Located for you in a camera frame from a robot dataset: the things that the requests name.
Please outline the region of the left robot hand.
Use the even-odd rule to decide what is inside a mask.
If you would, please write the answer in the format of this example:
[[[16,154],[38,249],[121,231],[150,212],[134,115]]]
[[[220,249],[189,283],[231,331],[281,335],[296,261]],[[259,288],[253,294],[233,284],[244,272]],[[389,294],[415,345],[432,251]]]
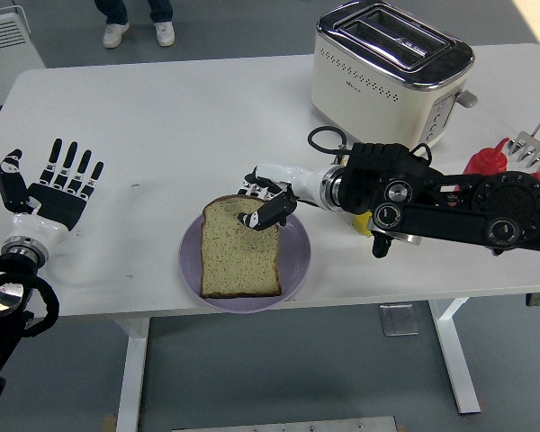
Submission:
[[[104,163],[91,165],[87,149],[77,157],[73,142],[62,156],[63,143],[56,139],[39,179],[26,184],[20,171],[23,153],[19,149],[0,163],[0,194],[4,207],[13,214],[13,237],[42,244],[63,238],[80,220],[95,190]]]

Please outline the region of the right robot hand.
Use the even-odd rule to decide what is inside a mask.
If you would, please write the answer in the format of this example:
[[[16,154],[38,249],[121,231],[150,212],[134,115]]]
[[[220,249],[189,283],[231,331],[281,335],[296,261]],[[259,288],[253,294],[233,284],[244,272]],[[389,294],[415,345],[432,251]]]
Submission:
[[[298,203],[307,203],[325,211],[340,212],[338,199],[345,168],[330,165],[322,169],[298,166],[260,164],[244,177],[238,192],[260,198],[263,204],[256,211],[241,212],[238,221],[252,230],[266,230],[285,224]]]

